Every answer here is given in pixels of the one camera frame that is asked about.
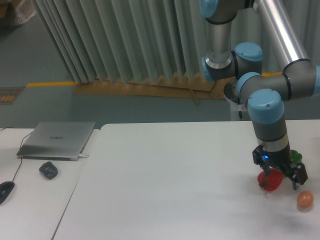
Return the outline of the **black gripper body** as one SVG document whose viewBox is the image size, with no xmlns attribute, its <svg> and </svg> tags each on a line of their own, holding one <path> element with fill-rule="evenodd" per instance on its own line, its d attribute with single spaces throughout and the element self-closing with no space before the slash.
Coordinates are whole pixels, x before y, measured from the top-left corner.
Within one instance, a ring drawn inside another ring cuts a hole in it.
<svg viewBox="0 0 320 240">
<path fill-rule="evenodd" d="M 289 143 L 279 151 L 266 151 L 263 145 L 261 147 L 262 169 L 267 177 L 271 174 L 271 168 L 282 172 L 288 178 L 293 176 L 294 170 L 292 168 L 293 163 Z"/>
</svg>

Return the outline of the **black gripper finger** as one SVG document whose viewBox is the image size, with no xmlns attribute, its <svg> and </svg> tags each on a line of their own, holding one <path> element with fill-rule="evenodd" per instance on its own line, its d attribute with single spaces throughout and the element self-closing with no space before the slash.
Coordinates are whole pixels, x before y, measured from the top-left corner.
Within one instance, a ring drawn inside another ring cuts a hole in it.
<svg viewBox="0 0 320 240">
<path fill-rule="evenodd" d="M 306 167 L 303 163 L 292 163 L 287 171 L 287 177 L 292 182 L 292 187 L 296 191 L 308 179 Z"/>
<path fill-rule="evenodd" d="M 258 145 L 253 151 L 252 151 L 252 158 L 253 163 L 255 165 L 259 165 L 260 168 L 263 170 L 266 177 L 268 177 L 271 173 L 270 165 L 268 164 L 267 160 L 269 157 L 265 154 L 265 151 L 263 150 L 263 145 Z"/>
</svg>

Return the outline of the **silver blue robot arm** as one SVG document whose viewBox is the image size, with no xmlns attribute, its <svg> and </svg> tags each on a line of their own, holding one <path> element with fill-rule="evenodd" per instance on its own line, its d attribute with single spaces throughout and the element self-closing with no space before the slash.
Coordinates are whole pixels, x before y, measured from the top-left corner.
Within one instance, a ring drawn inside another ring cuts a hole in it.
<svg viewBox="0 0 320 240">
<path fill-rule="evenodd" d="M 202 17 L 209 23 L 208 51 L 201 59 L 208 81 L 235 77 L 237 99 L 252 121 L 258 146 L 253 162 L 266 176 L 273 169 L 293 186 L 308 179 L 303 163 L 292 162 L 284 101 L 320 93 L 320 68 L 313 66 L 280 0 L 202 0 Z M 231 25 L 240 10 L 252 8 L 259 16 L 275 49 L 282 73 L 262 76 L 263 51 L 243 42 L 230 49 Z"/>
</svg>

